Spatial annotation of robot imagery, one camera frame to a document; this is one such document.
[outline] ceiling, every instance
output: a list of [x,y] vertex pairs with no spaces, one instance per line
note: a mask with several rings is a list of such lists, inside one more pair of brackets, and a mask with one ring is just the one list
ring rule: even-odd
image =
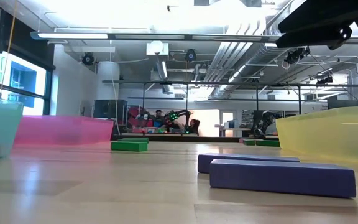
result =
[[[233,5],[218,5],[223,1],[238,3],[239,0],[221,0],[208,7],[192,7],[193,0],[172,0],[168,1],[171,12],[167,11],[167,1],[163,0],[93,0],[73,1],[70,0],[18,0],[17,18],[25,22],[34,30],[41,32],[53,32],[56,28],[59,32],[67,32],[67,27],[118,27],[113,32],[165,32],[165,33],[199,33],[199,34],[224,34],[227,32],[228,24],[243,21],[244,15],[240,13],[240,7]],[[299,5],[304,0],[295,0]],[[0,6],[7,12],[13,13],[15,0],[0,0]],[[288,2],[288,0],[266,0],[275,2],[273,6],[264,9],[267,21]],[[122,29],[119,22],[126,21],[127,27]],[[354,30],[353,36],[358,36],[358,29]],[[95,54],[99,61],[110,60],[127,62],[133,60],[147,59],[145,41],[112,41],[109,40],[72,40],[66,45],[66,51],[76,60],[84,54],[81,47],[105,47],[106,51]],[[167,68],[194,68],[195,63],[183,63],[183,52],[188,49],[195,49],[198,56],[197,60],[210,63],[218,51],[220,42],[168,42],[170,50],[175,52],[173,58],[167,62]],[[113,54],[110,54],[110,46],[115,47]],[[314,75],[322,71],[321,66],[315,62],[330,62],[339,57],[343,61],[358,61],[358,45],[345,45],[337,50],[330,51],[327,47],[312,47],[312,55],[303,59],[302,63],[292,65],[288,70],[282,67],[282,60],[286,54],[279,57],[276,62],[277,67],[258,67],[263,70],[264,75],[260,82],[303,82],[309,75]],[[150,70],[153,68],[152,60],[143,60],[135,63],[122,63],[121,73],[126,80],[148,80]],[[349,63],[324,63],[324,68],[336,67],[337,71],[353,68]],[[223,80],[227,80],[232,73],[228,73]]]

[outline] ceiling light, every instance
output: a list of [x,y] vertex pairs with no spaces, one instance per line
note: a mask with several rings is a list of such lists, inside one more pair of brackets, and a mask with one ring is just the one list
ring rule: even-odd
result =
[[167,65],[165,64],[165,61],[162,62],[162,68],[163,68],[165,78],[167,78],[168,77],[168,75],[167,75]]
[[231,77],[231,78],[229,79],[229,82],[233,82],[235,79],[236,79],[235,77]]
[[265,47],[277,47],[276,43],[265,43]]
[[239,73],[239,72],[235,72],[235,74],[233,75],[232,78],[236,78],[238,75],[240,75],[240,73]]
[[42,39],[108,39],[107,34],[37,33]]

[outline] fluorescent light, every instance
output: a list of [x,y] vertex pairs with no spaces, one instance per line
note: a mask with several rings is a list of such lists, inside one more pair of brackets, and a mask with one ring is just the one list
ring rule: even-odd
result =
[[276,43],[265,43],[265,47],[277,47]]
[[165,64],[165,61],[162,62],[162,69],[163,69],[165,78],[167,78],[168,77],[168,75],[167,75],[167,65]]
[[343,94],[343,92],[333,93],[333,94],[326,95],[326,96],[321,96],[321,97],[318,97],[317,100],[323,100],[323,99],[326,99],[326,98],[329,98],[329,97],[332,97],[332,96],[336,96],[336,95],[340,95],[340,94]]
[[231,78],[229,79],[229,82],[233,82],[234,79],[236,79],[236,78],[235,78],[235,77],[231,77]]
[[239,72],[242,72],[243,69],[245,69],[245,68],[246,68],[246,65],[243,65],[243,66],[239,69]]
[[239,72],[235,72],[235,74],[233,75],[232,78],[236,78],[238,75],[240,75],[240,73],[239,73]]
[[44,39],[108,39],[107,34],[38,33]]
[[184,40],[184,35],[150,35],[150,34],[116,34],[116,39],[134,39],[134,40]]

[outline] window frame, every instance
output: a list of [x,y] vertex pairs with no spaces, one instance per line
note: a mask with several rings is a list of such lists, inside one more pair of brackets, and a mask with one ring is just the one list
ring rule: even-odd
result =
[[51,97],[51,90],[52,90],[52,72],[53,72],[53,70],[51,70],[50,68],[45,68],[45,67],[39,66],[39,63],[34,63],[31,60],[26,60],[27,58],[24,59],[24,58],[20,57],[20,55],[19,56],[16,54],[13,54],[13,55],[46,70],[44,95],[39,95],[36,93],[32,93],[31,91],[21,90],[18,88],[7,86],[7,85],[2,85],[3,89],[7,90],[7,91],[11,91],[13,93],[18,93],[18,94],[25,95],[25,96],[31,96],[34,98],[43,99],[44,100],[44,109],[43,109],[42,115],[49,115],[50,114],[50,97]]

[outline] wooden floor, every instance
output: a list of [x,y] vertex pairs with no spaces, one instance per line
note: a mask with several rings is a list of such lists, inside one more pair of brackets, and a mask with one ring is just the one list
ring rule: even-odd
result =
[[16,148],[0,160],[0,224],[358,223],[358,166],[355,200],[211,189],[196,170],[206,152],[280,155],[183,142],[151,142],[145,153],[110,153],[106,144]]

